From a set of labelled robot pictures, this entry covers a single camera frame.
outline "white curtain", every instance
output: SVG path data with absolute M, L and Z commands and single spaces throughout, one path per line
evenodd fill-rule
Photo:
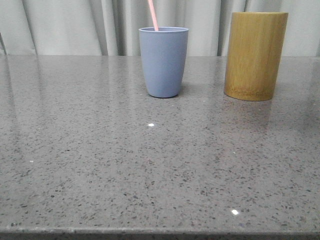
M 320 56 L 320 0 L 154 0 L 160 26 L 187 27 L 189 56 L 225 56 L 232 12 L 289 12 L 283 56 Z M 0 55 L 140 54 L 147 0 L 0 0 Z

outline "straw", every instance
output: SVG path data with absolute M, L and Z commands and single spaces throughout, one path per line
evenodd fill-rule
M 155 31 L 159 31 L 158 23 L 157 23 L 157 18 L 156 18 L 156 12 L 155 12 L 155 7 L 154 3 L 152 0 L 148 0 L 149 4 L 149 9 L 152 17 L 152 22 L 153 22 L 153 27 Z

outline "bamboo cup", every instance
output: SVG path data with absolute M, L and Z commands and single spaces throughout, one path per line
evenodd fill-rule
M 247 101 L 274 95 L 287 12 L 233 12 L 224 93 Z

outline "blue cup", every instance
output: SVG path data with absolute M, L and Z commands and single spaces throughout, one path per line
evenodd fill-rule
M 171 98 L 180 92 L 187 55 L 188 28 L 139 29 L 144 80 L 149 95 Z

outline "quartz countertop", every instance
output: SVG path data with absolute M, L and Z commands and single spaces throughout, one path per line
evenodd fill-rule
M 319 239 L 320 58 L 282 57 L 260 102 L 224 95 L 226 61 L 154 98 L 138 56 L 0 56 L 0 238 Z

